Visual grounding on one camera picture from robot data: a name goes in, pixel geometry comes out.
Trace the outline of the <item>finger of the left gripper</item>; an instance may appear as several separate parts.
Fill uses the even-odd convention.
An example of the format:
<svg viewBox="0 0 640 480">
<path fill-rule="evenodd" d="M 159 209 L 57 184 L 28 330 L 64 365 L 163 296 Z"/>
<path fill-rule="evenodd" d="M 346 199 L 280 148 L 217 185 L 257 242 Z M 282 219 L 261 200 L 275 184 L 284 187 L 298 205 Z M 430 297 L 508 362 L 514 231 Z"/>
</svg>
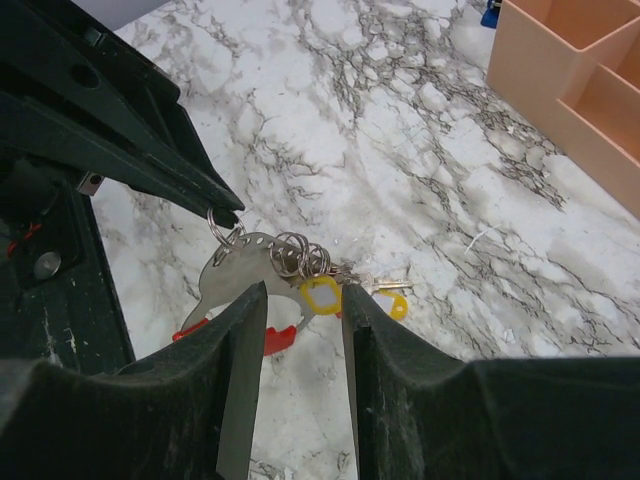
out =
<svg viewBox="0 0 640 480">
<path fill-rule="evenodd" d="M 71 1 L 2 2 L 3 90 L 58 110 L 67 102 L 139 148 L 214 172 L 178 87 Z"/>
</svg>

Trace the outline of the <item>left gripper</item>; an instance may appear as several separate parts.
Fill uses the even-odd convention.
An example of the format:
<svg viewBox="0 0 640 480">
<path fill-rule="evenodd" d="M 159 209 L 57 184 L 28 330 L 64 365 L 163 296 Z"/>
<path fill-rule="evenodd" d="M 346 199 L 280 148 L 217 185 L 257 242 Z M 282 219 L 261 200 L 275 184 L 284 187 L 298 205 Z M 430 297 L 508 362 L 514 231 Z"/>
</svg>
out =
<svg viewBox="0 0 640 480">
<path fill-rule="evenodd" d="M 211 212 L 220 226 L 244 204 L 176 152 L 152 154 L 67 102 L 58 110 L 3 90 L 1 144 L 2 359 L 120 370 L 135 356 L 91 202 L 35 159 Z"/>
</svg>

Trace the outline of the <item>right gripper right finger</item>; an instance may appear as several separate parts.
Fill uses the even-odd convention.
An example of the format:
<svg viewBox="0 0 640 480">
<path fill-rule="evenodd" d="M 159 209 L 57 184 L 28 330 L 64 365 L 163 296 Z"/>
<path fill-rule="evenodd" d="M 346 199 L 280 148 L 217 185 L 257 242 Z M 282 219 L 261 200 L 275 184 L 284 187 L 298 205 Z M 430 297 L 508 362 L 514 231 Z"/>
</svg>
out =
<svg viewBox="0 0 640 480">
<path fill-rule="evenodd" d="M 360 287 L 342 296 L 362 479 L 635 479 L 635 357 L 453 358 Z"/>
</svg>

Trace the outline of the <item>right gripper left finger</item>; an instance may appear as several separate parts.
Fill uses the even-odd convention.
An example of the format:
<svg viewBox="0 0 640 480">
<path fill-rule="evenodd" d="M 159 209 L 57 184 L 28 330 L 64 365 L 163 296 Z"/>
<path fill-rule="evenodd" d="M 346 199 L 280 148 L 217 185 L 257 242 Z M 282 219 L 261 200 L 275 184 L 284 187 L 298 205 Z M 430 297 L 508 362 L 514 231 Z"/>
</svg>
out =
<svg viewBox="0 0 640 480">
<path fill-rule="evenodd" d="M 114 375 L 1 364 L 5 479 L 244 479 L 268 297 L 250 286 L 213 321 Z"/>
</svg>

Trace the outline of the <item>yellow key tag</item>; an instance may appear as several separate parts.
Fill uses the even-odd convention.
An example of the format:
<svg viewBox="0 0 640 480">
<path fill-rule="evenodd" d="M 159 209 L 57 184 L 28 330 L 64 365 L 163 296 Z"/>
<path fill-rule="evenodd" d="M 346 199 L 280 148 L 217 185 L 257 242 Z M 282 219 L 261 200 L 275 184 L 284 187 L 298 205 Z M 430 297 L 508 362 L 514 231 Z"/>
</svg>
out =
<svg viewBox="0 0 640 480">
<path fill-rule="evenodd" d="M 406 298 L 395 292 L 378 291 L 372 294 L 372 299 L 395 321 L 402 321 L 408 313 Z"/>
<path fill-rule="evenodd" d="M 313 277 L 300 285 L 299 291 L 316 315 L 335 315 L 341 312 L 341 287 L 331 276 Z"/>
</svg>

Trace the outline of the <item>metal key holder red handle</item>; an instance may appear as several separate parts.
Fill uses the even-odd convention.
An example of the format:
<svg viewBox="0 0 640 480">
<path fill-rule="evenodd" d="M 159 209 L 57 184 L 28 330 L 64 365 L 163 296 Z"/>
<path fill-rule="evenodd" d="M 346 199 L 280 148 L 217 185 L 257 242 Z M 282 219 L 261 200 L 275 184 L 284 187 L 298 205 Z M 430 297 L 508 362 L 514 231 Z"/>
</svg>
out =
<svg viewBox="0 0 640 480">
<path fill-rule="evenodd" d="M 228 235 L 223 235 L 212 210 L 207 211 L 207 222 L 219 246 L 201 271 L 200 299 L 172 336 L 174 341 L 206 325 L 206 314 L 212 309 L 232 302 L 249 286 L 262 282 L 269 295 L 287 298 L 297 303 L 301 311 L 297 324 L 266 330 L 264 354 L 274 355 L 291 347 L 317 316 L 303 299 L 301 284 L 313 277 L 331 276 L 342 287 L 354 279 L 348 265 L 333 262 L 326 248 L 300 233 L 272 236 L 249 232 L 237 222 Z"/>
</svg>

